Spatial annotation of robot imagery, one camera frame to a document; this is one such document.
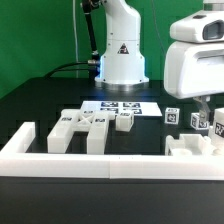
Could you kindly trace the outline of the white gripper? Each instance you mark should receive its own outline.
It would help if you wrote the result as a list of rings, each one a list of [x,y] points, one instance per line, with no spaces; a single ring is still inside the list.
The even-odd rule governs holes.
[[[209,96],[224,92],[224,43],[174,42],[164,67],[164,88],[178,99],[193,98],[199,120],[209,121]]]

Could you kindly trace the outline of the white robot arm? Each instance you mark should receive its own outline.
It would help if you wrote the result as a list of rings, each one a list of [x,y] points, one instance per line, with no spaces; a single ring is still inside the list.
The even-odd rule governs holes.
[[[105,9],[106,51],[99,54],[91,12]],[[82,0],[92,56],[99,62],[95,84],[109,89],[129,90],[145,85],[145,59],[140,53],[141,17],[125,0]],[[210,96],[224,93],[224,0],[203,0],[203,9],[170,26],[174,43],[165,56],[164,88],[178,99],[192,98],[199,119],[211,112]]]

